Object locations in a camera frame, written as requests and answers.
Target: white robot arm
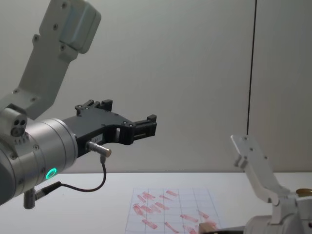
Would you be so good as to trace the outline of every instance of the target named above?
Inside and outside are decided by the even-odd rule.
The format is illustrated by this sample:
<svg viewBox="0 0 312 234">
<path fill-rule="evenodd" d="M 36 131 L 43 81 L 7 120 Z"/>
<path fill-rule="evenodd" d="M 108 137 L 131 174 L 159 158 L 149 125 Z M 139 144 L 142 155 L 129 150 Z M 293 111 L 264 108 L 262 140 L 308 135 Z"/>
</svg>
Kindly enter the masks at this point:
<svg viewBox="0 0 312 234">
<path fill-rule="evenodd" d="M 272 203 L 273 214 L 255 216 L 245 227 L 213 231 L 218 234 L 312 234 L 312 196 L 298 197 L 282 187 L 268 157 L 252 136 L 231 136 L 235 166 L 242 169 L 258 198 Z"/>
<path fill-rule="evenodd" d="M 130 145 L 134 140 L 155 135 L 156 116 L 132 122 L 111 112 L 111 100 L 89 100 L 75 107 L 76 116 L 65 120 L 36 119 L 55 101 L 69 63 L 86 53 L 101 20 L 100 13 L 84 0 L 51 0 L 39 29 L 34 49 L 19 86 L 0 100 L 0 205 L 24 193 L 24 206 L 64 186 L 40 191 L 34 187 L 70 167 L 75 160 L 95 151 L 101 154 L 105 182 L 105 157 L 111 151 L 102 145 Z"/>
</svg>

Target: paper sheet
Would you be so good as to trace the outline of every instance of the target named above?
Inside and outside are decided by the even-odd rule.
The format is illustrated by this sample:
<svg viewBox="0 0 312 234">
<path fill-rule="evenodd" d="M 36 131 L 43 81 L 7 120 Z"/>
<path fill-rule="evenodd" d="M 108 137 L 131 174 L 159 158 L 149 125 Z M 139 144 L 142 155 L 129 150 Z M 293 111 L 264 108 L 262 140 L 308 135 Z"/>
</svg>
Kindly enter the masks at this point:
<svg viewBox="0 0 312 234">
<path fill-rule="evenodd" d="M 220 220 L 207 189 L 134 189 L 125 234 L 197 234 Z"/>
</svg>

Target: white backdrop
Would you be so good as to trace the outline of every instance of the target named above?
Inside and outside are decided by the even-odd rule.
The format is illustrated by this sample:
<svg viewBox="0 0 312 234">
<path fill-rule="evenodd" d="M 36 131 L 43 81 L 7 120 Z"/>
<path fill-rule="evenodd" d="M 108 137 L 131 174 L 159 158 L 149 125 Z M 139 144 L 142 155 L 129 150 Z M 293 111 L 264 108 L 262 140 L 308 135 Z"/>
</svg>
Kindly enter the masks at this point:
<svg viewBox="0 0 312 234">
<path fill-rule="evenodd" d="M 276 171 L 312 171 L 312 1 L 259 0 L 250 134 Z"/>
<path fill-rule="evenodd" d="M 130 120 L 158 116 L 156 136 L 113 150 L 109 172 L 233 171 L 230 135 L 245 133 L 254 1 L 90 0 L 94 43 L 72 62 L 42 118 L 89 99 Z M 18 84 L 49 0 L 0 1 L 0 97 Z M 68 172 L 100 172 L 98 156 Z"/>
</svg>

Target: black cable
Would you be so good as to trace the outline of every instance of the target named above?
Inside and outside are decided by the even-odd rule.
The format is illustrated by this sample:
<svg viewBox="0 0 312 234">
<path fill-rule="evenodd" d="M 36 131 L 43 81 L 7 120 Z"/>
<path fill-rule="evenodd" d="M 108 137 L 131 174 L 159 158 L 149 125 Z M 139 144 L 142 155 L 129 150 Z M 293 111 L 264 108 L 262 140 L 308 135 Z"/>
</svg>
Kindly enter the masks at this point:
<svg viewBox="0 0 312 234">
<path fill-rule="evenodd" d="M 51 185 L 49 185 L 47 187 L 44 187 L 43 189 L 37 191 L 36 192 L 36 201 L 41 199 L 42 197 L 48 195 L 50 192 L 54 191 L 55 189 L 58 189 L 61 186 L 67 187 L 69 189 L 73 189 L 73 190 L 76 190 L 76 191 L 85 192 L 85 193 L 94 192 L 94 191 L 99 190 L 100 188 L 103 187 L 103 185 L 105 184 L 105 181 L 106 181 L 105 156 L 101 156 L 100 161 L 101 161 L 101 164 L 102 164 L 102 167 L 103 167 L 103 181 L 96 188 L 94 188 L 94 189 L 80 189 L 80 188 L 76 188 L 76 187 L 68 185 L 68 184 L 63 184 L 60 181 L 58 181 L 58 182 L 56 182 L 54 184 L 51 184 Z"/>
<path fill-rule="evenodd" d="M 68 184 L 63 184 L 63 183 L 61 184 L 61 186 L 66 187 L 66 188 L 70 188 L 70 189 L 73 189 L 73 190 L 76 190 L 76 191 L 79 191 L 79 192 L 84 192 L 84 193 L 89 193 L 89 192 L 94 192 L 96 190 L 99 190 L 100 188 L 103 187 L 103 185 L 104 185 L 104 183 L 106 181 L 106 167 L 105 167 L 104 163 L 102 163 L 102 167 L 103 167 L 103 172 L 104 172 L 104 174 L 103 174 L 103 181 L 102 181 L 102 183 L 99 186 L 97 186 L 94 189 L 80 189 L 80 188 L 77 188 L 77 187 L 74 187 L 74 186 L 71 186 L 71 185 L 68 185 Z"/>
<path fill-rule="evenodd" d="M 250 67 L 250 81 L 249 81 L 249 97 L 248 97 L 248 112 L 247 112 L 247 135 L 249 133 L 249 115 L 250 115 L 250 102 L 252 96 L 252 77 L 253 77 L 253 66 L 254 66 L 254 35 L 255 35 L 255 20 L 257 15 L 257 0 L 254 3 L 254 19 L 253 19 L 253 48 L 252 48 L 252 62 Z"/>
</svg>

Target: bolt hole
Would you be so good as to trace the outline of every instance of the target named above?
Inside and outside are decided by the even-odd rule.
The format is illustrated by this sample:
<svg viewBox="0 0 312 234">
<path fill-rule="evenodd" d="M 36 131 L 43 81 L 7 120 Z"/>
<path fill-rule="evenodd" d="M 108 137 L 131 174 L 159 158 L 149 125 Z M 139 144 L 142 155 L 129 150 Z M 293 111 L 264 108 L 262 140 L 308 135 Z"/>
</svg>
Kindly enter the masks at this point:
<svg viewBox="0 0 312 234">
<path fill-rule="evenodd" d="M 59 28 L 59 25 L 56 23 L 53 25 L 53 30 L 56 31 Z"/>
</svg>

